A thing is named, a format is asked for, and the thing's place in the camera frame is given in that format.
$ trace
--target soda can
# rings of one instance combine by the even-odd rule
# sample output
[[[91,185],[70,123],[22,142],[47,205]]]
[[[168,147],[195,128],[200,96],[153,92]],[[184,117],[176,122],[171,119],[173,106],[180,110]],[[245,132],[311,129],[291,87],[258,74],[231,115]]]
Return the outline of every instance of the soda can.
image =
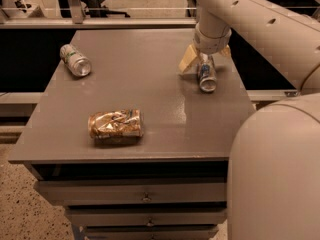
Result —
[[[60,58],[77,77],[86,76],[91,72],[91,61],[72,44],[61,47]]]
[[[203,92],[213,92],[217,87],[217,73],[213,66],[212,56],[201,54],[198,66],[198,80]]]

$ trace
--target aluminum can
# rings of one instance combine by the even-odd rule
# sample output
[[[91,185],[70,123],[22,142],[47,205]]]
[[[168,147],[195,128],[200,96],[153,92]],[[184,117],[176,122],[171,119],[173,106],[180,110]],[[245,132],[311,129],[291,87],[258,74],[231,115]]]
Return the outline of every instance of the aluminum can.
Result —
[[[199,86],[203,92],[213,92],[217,87],[217,73],[213,66],[212,56],[202,55],[198,66]]]
[[[105,144],[133,144],[143,136],[143,119],[138,109],[98,112],[88,119],[90,137]]]
[[[72,44],[61,47],[60,58],[77,77],[86,76],[91,72],[91,61]]]

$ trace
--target table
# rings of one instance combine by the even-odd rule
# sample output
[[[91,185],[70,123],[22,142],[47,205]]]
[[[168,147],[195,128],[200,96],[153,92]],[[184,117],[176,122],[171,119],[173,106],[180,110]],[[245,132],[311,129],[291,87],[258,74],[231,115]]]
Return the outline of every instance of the table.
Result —
[[[228,57],[214,55],[212,94],[179,75],[192,37],[193,29],[77,31],[72,43],[92,73],[75,78],[61,62],[10,154],[90,239],[208,239],[226,219],[229,152],[254,110]],[[144,114],[141,141],[97,145],[89,115],[126,108]]]

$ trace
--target crumpled can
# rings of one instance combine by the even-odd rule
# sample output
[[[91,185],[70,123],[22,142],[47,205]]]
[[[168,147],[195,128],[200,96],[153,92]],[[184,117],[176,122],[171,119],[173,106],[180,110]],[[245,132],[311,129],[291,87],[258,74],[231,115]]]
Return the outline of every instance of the crumpled can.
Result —
[[[143,136],[143,120],[138,109],[98,112],[88,120],[91,138],[109,144],[128,144]]]

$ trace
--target gray table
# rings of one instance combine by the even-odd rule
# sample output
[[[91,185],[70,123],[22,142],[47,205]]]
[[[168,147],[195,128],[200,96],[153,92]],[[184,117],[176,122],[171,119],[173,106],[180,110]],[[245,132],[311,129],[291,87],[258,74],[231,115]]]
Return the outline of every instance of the gray table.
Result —
[[[186,235],[206,239],[208,232],[214,232],[203,228],[208,220],[216,219],[209,223],[215,225],[226,218],[222,208],[228,156],[235,134],[253,107],[230,58],[214,56],[215,93],[202,93],[194,75],[179,75],[179,62],[192,37],[192,29],[78,31],[72,43],[91,59],[92,73],[77,79],[60,63],[10,154],[11,163],[24,164],[38,178],[36,189],[48,201],[66,207],[74,224],[88,232],[97,226],[99,232],[93,230],[92,236],[127,239],[128,226],[135,228],[129,239],[135,239],[135,234],[139,240],[158,236],[154,221],[146,222],[146,230],[132,222],[139,221],[135,216],[142,210],[147,220],[158,218],[163,239],[186,239]],[[131,146],[97,146],[88,134],[89,115],[126,108],[144,113],[141,141]],[[124,193],[123,189],[128,190],[127,198],[113,196]],[[151,202],[150,195],[156,191],[161,198]],[[137,193],[142,198],[134,199]],[[149,206],[141,208],[137,200]],[[172,207],[179,203],[192,205]],[[131,206],[120,212],[120,204]],[[184,216],[163,219],[166,213],[159,215],[161,207]],[[184,221],[190,209],[201,216],[213,210],[205,219]],[[114,224],[114,216],[124,213],[132,220]],[[107,214],[114,215],[111,222]]]

